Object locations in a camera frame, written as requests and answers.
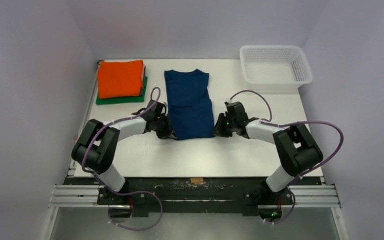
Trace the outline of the blue t shirt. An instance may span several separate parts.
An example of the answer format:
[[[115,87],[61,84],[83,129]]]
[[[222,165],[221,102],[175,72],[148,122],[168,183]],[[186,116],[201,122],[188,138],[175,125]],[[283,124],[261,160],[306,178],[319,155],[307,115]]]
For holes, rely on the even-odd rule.
[[[215,117],[208,86],[210,74],[164,72],[168,100],[168,117],[178,141],[213,138]]]

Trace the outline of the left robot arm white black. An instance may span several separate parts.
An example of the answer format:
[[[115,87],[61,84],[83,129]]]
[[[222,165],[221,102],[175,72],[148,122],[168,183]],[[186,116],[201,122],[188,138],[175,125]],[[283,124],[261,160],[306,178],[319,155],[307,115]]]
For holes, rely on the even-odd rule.
[[[89,120],[71,152],[71,158],[110,190],[112,201],[122,205],[129,199],[129,184],[113,164],[118,143],[150,132],[155,132],[160,140],[177,138],[167,105],[155,100],[130,117],[108,123]]]

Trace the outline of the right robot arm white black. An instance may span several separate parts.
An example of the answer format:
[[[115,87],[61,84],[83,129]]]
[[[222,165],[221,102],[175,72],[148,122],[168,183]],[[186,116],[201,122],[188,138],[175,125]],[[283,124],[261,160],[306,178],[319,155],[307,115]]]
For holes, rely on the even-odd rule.
[[[305,171],[321,163],[324,155],[305,124],[288,127],[263,124],[249,118],[240,102],[225,103],[226,112],[219,114],[212,134],[230,138],[233,134],[259,140],[276,147],[280,166],[262,184],[260,196],[268,204],[280,198],[281,191]]]

